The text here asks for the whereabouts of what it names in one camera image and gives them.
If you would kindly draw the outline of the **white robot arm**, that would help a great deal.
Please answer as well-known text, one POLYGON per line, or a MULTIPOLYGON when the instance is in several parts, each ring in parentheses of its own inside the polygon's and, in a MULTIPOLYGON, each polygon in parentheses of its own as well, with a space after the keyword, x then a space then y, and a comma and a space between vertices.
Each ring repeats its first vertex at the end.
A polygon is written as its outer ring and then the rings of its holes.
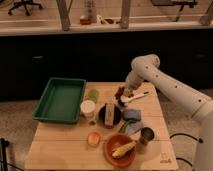
POLYGON ((200 124, 192 171, 213 171, 213 98, 163 73, 159 66, 160 59, 155 54, 135 57, 125 88, 134 91, 147 80, 189 112, 200 124))

